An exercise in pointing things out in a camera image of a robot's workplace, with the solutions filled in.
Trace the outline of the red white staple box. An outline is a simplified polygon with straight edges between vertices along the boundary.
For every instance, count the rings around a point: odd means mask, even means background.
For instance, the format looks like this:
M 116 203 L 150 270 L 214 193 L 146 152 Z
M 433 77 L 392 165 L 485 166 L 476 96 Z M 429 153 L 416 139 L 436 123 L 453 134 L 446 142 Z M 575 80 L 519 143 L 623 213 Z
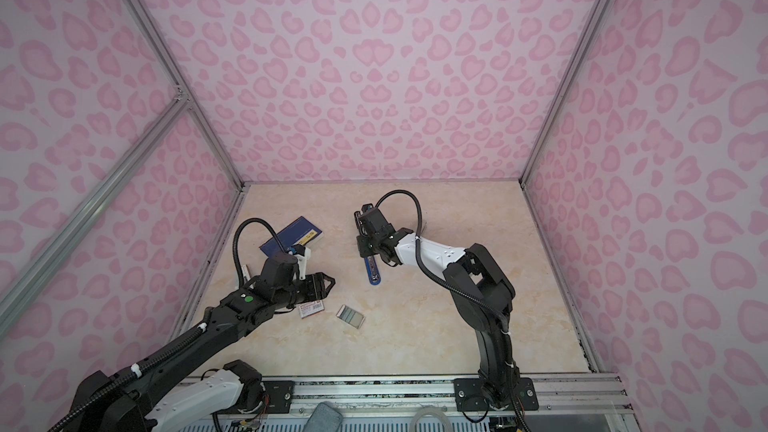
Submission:
M 302 303 L 298 307 L 299 310 L 299 316 L 302 319 L 308 318 L 310 316 L 316 315 L 320 312 L 323 312 L 325 310 L 325 306 L 322 300 Z

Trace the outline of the staple tray with staples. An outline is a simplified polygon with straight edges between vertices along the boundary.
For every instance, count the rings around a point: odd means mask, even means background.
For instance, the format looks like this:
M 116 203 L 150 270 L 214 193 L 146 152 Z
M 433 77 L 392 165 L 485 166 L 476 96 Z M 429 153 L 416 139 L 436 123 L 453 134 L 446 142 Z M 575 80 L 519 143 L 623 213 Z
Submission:
M 341 308 L 336 313 L 336 317 L 345 324 L 354 327 L 355 329 L 360 329 L 365 321 L 365 316 L 361 312 L 347 305 L 341 306 Z

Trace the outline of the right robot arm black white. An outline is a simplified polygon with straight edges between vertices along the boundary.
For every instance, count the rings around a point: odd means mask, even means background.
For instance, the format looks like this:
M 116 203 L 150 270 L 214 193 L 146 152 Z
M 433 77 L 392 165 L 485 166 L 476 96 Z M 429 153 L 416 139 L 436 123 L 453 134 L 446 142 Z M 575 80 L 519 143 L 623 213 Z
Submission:
M 510 408 L 520 382 L 509 331 L 516 291 L 489 250 L 478 243 L 452 247 L 397 229 L 373 206 L 356 212 L 355 223 L 363 258 L 414 266 L 450 292 L 460 317 L 476 334 L 482 394 L 490 407 Z

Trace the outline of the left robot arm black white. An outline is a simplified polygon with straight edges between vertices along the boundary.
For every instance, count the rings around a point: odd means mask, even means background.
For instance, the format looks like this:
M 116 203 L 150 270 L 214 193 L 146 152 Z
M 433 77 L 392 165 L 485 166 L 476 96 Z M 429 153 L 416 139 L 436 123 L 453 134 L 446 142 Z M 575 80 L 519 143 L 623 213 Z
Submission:
M 200 322 L 148 357 L 111 376 L 97 371 L 77 388 L 69 412 L 53 431 L 158 431 L 150 413 L 189 374 L 280 309 L 325 299 L 336 280 L 316 272 L 300 275 L 296 255 L 268 258 L 262 272 L 240 284 Z

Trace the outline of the dark blue booklet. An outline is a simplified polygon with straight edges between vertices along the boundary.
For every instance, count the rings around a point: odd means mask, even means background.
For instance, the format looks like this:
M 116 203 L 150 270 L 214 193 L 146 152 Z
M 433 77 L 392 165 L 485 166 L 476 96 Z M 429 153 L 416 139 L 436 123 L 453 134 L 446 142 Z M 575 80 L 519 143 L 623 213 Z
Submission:
M 277 237 L 286 248 L 290 248 L 297 244 L 307 247 L 309 243 L 319 239 L 322 233 L 323 231 L 313 222 L 304 216 L 299 216 L 278 232 Z M 269 257 L 279 251 L 279 246 L 274 238 L 270 238 L 268 241 L 264 242 L 259 249 Z

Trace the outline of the grey cloth pad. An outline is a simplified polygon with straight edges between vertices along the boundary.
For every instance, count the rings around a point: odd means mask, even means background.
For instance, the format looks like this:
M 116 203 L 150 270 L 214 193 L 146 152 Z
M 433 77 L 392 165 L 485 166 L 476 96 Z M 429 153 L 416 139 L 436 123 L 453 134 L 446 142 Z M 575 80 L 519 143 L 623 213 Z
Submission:
M 327 402 L 318 404 L 307 419 L 303 432 L 339 432 L 343 415 Z

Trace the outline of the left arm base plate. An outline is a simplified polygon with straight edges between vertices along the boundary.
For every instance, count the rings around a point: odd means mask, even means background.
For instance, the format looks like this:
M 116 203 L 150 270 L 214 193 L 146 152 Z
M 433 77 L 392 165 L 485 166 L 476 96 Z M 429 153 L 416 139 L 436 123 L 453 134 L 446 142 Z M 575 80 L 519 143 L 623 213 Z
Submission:
M 265 393 L 268 396 L 267 414 L 288 414 L 290 412 L 295 382 L 292 380 L 266 380 Z

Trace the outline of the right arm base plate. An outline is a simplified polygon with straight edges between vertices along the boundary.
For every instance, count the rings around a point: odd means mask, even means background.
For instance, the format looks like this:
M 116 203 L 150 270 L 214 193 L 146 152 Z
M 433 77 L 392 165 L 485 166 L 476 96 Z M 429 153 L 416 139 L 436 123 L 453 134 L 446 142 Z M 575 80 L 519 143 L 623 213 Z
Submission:
M 534 382 L 521 377 L 505 388 L 494 388 L 481 378 L 457 378 L 452 381 L 456 408 L 460 412 L 538 411 L 540 404 Z

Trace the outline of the aluminium front rail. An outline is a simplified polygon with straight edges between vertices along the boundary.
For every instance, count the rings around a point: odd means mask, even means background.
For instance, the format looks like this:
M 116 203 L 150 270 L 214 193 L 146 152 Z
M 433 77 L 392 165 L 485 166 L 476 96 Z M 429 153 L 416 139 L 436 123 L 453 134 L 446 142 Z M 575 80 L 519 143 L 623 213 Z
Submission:
M 177 431 L 301 431 L 327 402 L 343 415 L 342 431 L 636 431 L 620 379 L 607 373 L 534 373 L 540 408 L 460 412 L 452 381 L 468 375 L 269 377 L 295 382 L 288 414 L 223 411 L 192 414 Z

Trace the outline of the aluminium diagonal frame bar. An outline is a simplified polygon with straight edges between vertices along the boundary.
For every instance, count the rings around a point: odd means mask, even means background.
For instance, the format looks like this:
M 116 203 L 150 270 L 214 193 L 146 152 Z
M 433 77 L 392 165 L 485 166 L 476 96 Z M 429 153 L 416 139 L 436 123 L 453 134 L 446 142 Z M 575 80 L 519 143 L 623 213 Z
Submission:
M 86 196 L 62 227 L 22 269 L 1 299 L 1 335 L 7 336 L 33 305 L 62 263 L 93 229 L 137 171 L 151 157 L 187 109 L 189 96 L 180 93 L 135 142 L 104 179 Z

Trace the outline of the aluminium corner frame post right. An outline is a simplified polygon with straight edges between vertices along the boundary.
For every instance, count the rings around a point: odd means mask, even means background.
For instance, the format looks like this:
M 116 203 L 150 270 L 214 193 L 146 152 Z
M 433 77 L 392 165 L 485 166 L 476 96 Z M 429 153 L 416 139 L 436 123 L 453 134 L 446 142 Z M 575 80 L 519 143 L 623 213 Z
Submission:
M 564 69 L 562 77 L 559 80 L 554 98 L 544 117 L 542 127 L 534 141 L 531 155 L 526 162 L 525 168 L 519 180 L 523 190 L 531 182 L 531 177 L 535 171 L 544 146 L 547 143 L 552 129 L 559 114 L 562 112 L 572 88 L 576 85 L 580 72 L 587 61 L 591 48 L 593 47 L 606 18 L 609 15 L 611 7 L 616 0 L 595 0 L 592 9 L 586 17 L 584 27 L 578 36 L 573 51 L 570 54 L 567 66 Z

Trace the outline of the aluminium corner frame post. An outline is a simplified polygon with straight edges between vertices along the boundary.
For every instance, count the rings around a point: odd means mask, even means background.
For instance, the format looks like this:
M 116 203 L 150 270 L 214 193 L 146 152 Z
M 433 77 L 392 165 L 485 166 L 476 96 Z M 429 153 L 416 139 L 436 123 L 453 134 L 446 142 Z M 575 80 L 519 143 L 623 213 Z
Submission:
M 531 177 L 535 171 L 544 146 L 547 143 L 552 129 L 559 114 L 562 112 L 572 88 L 576 85 L 580 72 L 587 61 L 591 48 L 593 47 L 606 18 L 609 15 L 611 7 L 616 0 L 595 0 L 592 9 L 586 17 L 584 27 L 578 36 L 573 51 L 570 54 L 567 66 L 564 69 L 562 77 L 559 80 L 554 98 L 544 117 L 542 127 L 534 141 L 531 155 L 526 162 L 525 168 L 519 180 L 523 190 L 531 182 Z
M 186 79 L 180 64 L 171 50 L 171 47 L 162 34 L 161 29 L 152 17 L 144 0 L 122 0 L 131 14 L 138 29 L 158 60 L 161 68 L 166 73 L 180 96 L 187 101 L 188 108 L 203 138 L 212 150 L 214 157 L 223 167 L 226 175 L 237 190 L 245 188 L 245 181 L 236 170 L 233 160 L 226 151 L 223 142 L 216 134 L 211 121 L 199 103 L 195 93 Z

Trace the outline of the aluminium corner frame post left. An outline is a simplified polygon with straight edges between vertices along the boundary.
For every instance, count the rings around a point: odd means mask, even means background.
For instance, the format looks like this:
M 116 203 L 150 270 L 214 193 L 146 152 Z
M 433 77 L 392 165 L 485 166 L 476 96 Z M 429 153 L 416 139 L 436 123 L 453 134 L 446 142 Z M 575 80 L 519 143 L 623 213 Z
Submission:
M 245 181 L 236 170 L 233 160 L 226 151 L 223 142 L 216 134 L 211 121 L 199 103 L 195 93 L 186 79 L 180 64 L 171 50 L 171 47 L 162 34 L 161 29 L 152 17 L 144 0 L 122 0 L 131 14 L 138 29 L 158 60 L 161 68 L 166 73 L 180 96 L 187 101 L 188 108 L 203 138 L 212 150 L 214 157 L 223 167 L 226 175 L 237 190 L 245 188 Z

